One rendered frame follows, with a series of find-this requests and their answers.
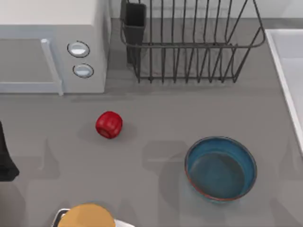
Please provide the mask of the microwave oven door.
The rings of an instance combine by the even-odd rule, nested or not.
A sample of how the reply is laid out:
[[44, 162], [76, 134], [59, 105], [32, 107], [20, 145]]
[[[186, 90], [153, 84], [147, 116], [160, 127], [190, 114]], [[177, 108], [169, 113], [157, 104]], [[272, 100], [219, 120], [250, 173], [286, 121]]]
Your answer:
[[41, 47], [41, 39], [0, 39], [0, 94], [10, 93], [58, 94]]

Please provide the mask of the blue bowl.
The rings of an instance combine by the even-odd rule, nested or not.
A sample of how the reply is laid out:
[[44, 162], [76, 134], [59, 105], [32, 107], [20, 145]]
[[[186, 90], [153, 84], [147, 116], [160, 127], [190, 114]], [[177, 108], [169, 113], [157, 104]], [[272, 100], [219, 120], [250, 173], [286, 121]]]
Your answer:
[[191, 187], [214, 203], [244, 197], [258, 176], [251, 152], [237, 140], [225, 136], [209, 136], [195, 142], [185, 155], [184, 172]]

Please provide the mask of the large microwave knob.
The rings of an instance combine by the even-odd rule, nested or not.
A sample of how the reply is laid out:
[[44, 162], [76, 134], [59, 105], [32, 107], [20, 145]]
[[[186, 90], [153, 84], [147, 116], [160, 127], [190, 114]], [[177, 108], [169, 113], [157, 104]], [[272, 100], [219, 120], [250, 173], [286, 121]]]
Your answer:
[[75, 58], [85, 58], [89, 55], [90, 48], [86, 43], [76, 41], [67, 45], [67, 51]]

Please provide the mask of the dark grey cutlery holder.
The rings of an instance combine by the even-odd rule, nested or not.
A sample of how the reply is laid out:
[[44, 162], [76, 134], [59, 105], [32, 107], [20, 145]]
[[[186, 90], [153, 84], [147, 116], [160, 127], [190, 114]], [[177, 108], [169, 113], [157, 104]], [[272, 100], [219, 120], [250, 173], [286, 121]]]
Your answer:
[[129, 0], [121, 0], [120, 19], [126, 40], [127, 63], [136, 62], [136, 53], [143, 43], [146, 27], [146, 5], [143, 3], [131, 3]]

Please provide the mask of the red apple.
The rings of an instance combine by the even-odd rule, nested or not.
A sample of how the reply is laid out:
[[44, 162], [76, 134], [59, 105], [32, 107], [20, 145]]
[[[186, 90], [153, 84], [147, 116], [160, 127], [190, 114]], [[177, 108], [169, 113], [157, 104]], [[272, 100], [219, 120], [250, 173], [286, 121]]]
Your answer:
[[123, 127], [122, 117], [113, 111], [102, 113], [96, 120], [95, 129], [99, 135], [113, 139], [119, 135]]

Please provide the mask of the small microwave knob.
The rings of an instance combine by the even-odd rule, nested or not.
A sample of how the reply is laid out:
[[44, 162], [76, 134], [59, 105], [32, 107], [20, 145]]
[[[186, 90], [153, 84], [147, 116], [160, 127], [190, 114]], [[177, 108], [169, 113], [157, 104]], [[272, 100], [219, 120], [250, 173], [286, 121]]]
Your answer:
[[93, 76], [94, 74], [94, 69], [90, 65], [85, 63], [73, 66], [72, 70], [76, 76], [84, 79], [87, 79]]

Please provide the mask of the pale microwave oven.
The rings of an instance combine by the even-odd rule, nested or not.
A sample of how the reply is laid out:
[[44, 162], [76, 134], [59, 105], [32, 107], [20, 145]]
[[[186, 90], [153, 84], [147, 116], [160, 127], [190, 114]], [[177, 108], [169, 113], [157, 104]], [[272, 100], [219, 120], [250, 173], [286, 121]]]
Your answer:
[[[109, 0], [0, 0], [0, 39], [50, 39], [64, 94], [104, 92], [110, 37]], [[68, 53], [76, 41], [89, 46], [87, 57]], [[83, 63], [94, 69], [87, 79], [72, 70]]]

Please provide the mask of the orange round lid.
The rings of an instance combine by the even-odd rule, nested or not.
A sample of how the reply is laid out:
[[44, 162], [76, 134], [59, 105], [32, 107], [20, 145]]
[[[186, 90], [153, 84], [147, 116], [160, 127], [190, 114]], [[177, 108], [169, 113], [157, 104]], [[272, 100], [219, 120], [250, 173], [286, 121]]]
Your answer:
[[111, 213], [95, 203], [71, 208], [59, 221], [58, 227], [116, 227]]

